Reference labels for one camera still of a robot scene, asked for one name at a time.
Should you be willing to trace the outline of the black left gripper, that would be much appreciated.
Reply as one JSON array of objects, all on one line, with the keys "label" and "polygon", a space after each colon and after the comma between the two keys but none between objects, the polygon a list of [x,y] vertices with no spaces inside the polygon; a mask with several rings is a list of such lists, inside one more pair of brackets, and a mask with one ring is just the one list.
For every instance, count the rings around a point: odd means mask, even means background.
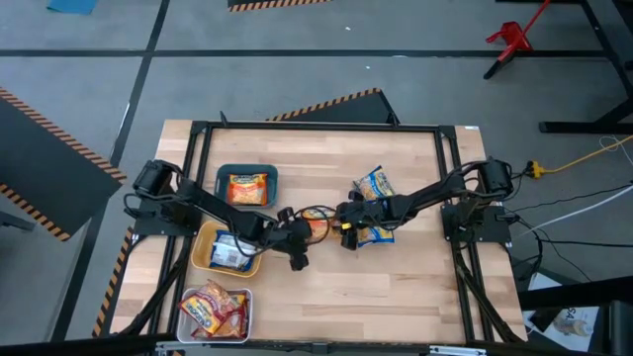
[{"label": "black left gripper", "polygon": [[307,256],[308,248],[318,244],[318,238],[312,238],[312,230],[317,228],[317,223],[296,217],[292,208],[284,208],[278,213],[280,224],[276,229],[282,238],[275,244],[277,252],[286,253],[293,271],[301,271],[309,265]]}]

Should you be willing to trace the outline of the white plastic bin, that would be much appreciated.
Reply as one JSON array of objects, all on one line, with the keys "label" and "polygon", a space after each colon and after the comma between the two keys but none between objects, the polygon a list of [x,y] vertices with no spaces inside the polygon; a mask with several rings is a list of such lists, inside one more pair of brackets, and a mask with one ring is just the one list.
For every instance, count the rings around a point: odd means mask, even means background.
[{"label": "white plastic bin", "polygon": [[184,344],[243,344],[251,334],[251,315],[253,312],[252,293],[248,289],[229,290],[232,296],[244,297],[244,318],[242,334],[239,337],[209,336],[199,330],[199,324],[192,317],[181,311],[176,328],[177,339]]}]

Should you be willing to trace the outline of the black desk frame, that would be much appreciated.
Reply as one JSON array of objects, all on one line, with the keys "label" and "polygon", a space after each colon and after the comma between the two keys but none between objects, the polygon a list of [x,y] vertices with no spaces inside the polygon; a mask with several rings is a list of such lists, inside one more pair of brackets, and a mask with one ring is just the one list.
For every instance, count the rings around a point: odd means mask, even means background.
[{"label": "black desk frame", "polygon": [[633,123],[624,123],[625,119],[633,117],[633,83],[629,80],[624,64],[610,43],[588,0],[580,0],[580,5],[606,58],[616,71],[627,98],[595,121],[540,122],[538,129],[543,134],[633,134]]}]

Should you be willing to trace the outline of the black rail with silver brackets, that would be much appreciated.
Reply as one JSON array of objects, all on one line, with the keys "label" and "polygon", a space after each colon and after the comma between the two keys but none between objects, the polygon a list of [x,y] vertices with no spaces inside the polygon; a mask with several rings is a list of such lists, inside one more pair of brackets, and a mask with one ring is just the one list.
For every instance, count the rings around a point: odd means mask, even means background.
[{"label": "black rail with silver brackets", "polygon": [[[0,356],[135,356],[149,353],[186,351],[193,343],[179,342],[171,334],[115,335],[105,338],[88,338],[54,342],[0,345]],[[367,343],[331,341],[246,341],[244,343],[202,343],[202,348],[236,348],[293,352],[301,351],[315,355],[334,352],[403,352],[421,355],[453,356],[544,356],[528,346],[502,343],[471,343],[464,346],[430,345],[415,343]]]}]

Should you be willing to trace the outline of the orange Maruchan noodle packet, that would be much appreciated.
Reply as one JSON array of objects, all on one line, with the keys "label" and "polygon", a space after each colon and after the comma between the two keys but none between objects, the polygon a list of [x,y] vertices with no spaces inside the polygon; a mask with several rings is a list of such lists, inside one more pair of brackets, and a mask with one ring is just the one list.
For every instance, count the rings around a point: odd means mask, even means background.
[{"label": "orange Maruchan noodle packet", "polygon": [[227,200],[234,206],[264,206],[267,203],[267,174],[230,174]]},{"label": "orange Maruchan noodle packet", "polygon": [[340,226],[335,217],[335,209],[326,206],[315,206],[301,212],[301,218],[309,223],[312,236],[309,244],[317,244],[337,233]]}]

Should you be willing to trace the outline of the blue floor mat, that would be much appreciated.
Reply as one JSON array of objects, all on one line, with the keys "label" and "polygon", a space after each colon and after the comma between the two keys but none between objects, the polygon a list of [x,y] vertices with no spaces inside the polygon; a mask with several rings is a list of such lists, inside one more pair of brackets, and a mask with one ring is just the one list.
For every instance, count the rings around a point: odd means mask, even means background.
[{"label": "blue floor mat", "polygon": [[49,0],[47,8],[53,12],[90,15],[98,0]]}]

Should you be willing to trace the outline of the dark desk foot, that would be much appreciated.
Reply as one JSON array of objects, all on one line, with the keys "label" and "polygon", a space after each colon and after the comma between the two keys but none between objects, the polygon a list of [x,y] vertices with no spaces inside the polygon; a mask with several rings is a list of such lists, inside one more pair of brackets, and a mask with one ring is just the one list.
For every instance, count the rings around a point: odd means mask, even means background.
[{"label": "dark desk foot", "polygon": [[0,227],[14,227],[22,231],[33,231],[35,224],[0,211]]}]

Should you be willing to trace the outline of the black aluminium table frame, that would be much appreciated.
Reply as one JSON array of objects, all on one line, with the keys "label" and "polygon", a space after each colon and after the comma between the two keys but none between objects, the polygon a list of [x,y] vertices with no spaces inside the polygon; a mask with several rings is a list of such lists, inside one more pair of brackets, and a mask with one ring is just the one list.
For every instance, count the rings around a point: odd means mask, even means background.
[{"label": "black aluminium table frame", "polygon": [[[372,125],[239,123],[191,136],[184,120],[165,122],[150,156],[176,164],[186,157],[203,171],[212,189],[227,163],[268,163],[279,172],[277,209],[344,201],[354,179],[382,166],[400,193],[411,193],[450,169],[452,157],[484,155],[480,132],[460,127],[454,136]],[[189,258],[184,286],[214,279],[253,296],[255,341],[343,341],[355,343],[461,343],[465,339],[451,249],[438,208],[421,212],[389,245],[356,251],[337,237],[311,247],[309,265],[290,268],[285,255],[270,251],[249,277],[214,274],[205,258]]]}]

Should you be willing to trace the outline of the red Maruchan noodle packet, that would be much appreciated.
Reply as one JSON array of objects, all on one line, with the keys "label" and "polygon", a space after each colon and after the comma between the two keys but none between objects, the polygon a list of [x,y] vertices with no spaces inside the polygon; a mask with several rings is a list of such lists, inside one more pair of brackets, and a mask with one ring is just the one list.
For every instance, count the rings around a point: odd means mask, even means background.
[{"label": "red Maruchan noodle packet", "polygon": [[180,302],[179,308],[206,332],[214,334],[238,308],[232,296],[213,280]]},{"label": "red Maruchan noodle packet", "polygon": [[238,303],[237,309],[232,311],[225,322],[218,328],[216,337],[243,338],[247,321],[248,297],[245,292],[232,294],[231,296]]}]

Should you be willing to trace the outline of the white paper sheet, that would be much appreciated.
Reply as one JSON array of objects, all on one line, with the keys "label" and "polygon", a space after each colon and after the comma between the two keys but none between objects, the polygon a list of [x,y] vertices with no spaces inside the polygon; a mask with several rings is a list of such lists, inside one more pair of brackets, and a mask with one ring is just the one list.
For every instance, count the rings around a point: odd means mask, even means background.
[{"label": "white paper sheet", "polygon": [[527,308],[519,300],[528,341],[552,349],[588,352],[595,344],[601,307]]}]

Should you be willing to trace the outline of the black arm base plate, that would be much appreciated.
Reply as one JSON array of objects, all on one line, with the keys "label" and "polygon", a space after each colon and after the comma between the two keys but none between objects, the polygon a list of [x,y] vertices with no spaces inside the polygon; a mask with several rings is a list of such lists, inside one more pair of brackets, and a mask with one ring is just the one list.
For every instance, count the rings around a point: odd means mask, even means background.
[{"label": "black arm base plate", "polygon": [[465,204],[441,207],[444,235],[458,242],[511,242],[509,226],[517,216],[502,206],[486,206],[469,210]]},{"label": "black arm base plate", "polygon": [[201,221],[202,214],[184,204],[142,200],[134,230],[139,235],[194,236]]}]

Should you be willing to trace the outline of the teal plastic bin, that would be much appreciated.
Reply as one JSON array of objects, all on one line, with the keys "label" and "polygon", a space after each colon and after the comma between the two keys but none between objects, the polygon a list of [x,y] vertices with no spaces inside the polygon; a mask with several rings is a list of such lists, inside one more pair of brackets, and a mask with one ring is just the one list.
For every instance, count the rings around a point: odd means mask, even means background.
[{"label": "teal plastic bin", "polygon": [[228,203],[227,188],[230,174],[267,174],[267,203],[264,206],[243,206],[268,208],[277,200],[279,173],[275,166],[269,164],[225,164],[217,172],[215,193]]}]

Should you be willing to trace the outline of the yellow plastic bin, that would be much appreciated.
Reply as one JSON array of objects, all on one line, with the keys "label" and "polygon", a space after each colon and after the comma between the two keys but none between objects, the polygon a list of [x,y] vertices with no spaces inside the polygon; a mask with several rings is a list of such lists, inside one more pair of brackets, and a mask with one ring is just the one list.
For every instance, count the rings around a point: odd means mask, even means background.
[{"label": "yellow plastic bin", "polygon": [[213,251],[213,243],[217,239],[219,230],[227,230],[227,227],[218,222],[208,221],[202,224],[190,253],[191,264],[200,270],[207,272],[216,272],[227,274],[240,278],[253,277],[259,270],[262,256],[256,256],[246,265],[244,271],[238,271],[226,267],[212,267],[211,257]]}]

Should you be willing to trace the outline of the large hazard-striped black mat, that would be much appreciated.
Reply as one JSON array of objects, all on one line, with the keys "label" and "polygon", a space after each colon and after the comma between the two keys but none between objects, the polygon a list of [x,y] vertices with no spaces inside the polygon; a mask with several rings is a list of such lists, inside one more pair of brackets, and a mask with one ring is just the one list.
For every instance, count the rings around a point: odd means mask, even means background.
[{"label": "large hazard-striped black mat", "polygon": [[127,175],[0,87],[0,193],[60,241],[107,204]]}]

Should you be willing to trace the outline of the hazard tape strip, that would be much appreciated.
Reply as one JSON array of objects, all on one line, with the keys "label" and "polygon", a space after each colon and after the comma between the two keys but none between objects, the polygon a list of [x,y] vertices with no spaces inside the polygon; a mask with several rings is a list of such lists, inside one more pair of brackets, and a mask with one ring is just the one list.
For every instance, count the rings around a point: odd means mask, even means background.
[{"label": "hazard tape strip", "polygon": [[126,230],[121,249],[117,255],[112,275],[106,287],[103,302],[97,314],[91,336],[93,338],[105,337],[110,333],[110,327],[114,318],[117,298],[121,289],[128,257],[134,246],[134,229],[129,226]]}]

